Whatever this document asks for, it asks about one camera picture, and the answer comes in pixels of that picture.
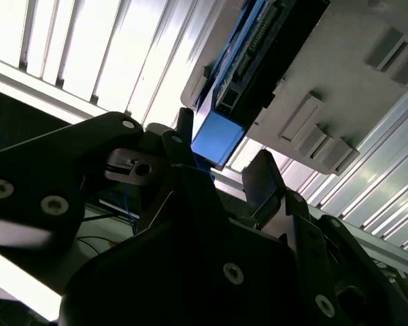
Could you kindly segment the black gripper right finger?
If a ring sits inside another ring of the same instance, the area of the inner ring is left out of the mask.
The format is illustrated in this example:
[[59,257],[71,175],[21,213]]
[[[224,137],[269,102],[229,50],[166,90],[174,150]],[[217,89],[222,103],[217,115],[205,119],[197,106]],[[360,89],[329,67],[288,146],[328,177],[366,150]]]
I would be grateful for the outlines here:
[[277,238],[274,317],[288,325],[408,325],[408,302],[336,218],[315,218],[271,153],[243,171],[255,228]]

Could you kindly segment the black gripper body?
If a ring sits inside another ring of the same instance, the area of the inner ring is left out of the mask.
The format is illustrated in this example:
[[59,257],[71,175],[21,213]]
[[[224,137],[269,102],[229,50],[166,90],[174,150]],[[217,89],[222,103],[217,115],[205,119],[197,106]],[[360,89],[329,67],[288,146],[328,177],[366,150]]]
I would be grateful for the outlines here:
[[285,240],[238,223],[198,238],[170,221],[86,263],[61,325],[337,325],[332,287]]

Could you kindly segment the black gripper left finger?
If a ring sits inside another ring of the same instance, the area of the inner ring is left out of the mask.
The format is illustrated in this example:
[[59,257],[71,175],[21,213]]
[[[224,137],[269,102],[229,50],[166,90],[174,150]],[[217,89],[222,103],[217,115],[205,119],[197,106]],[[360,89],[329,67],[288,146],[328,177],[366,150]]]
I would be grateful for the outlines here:
[[109,112],[0,150],[0,247],[69,246],[87,199],[115,182],[142,187],[146,204],[164,185],[218,196],[183,132]]

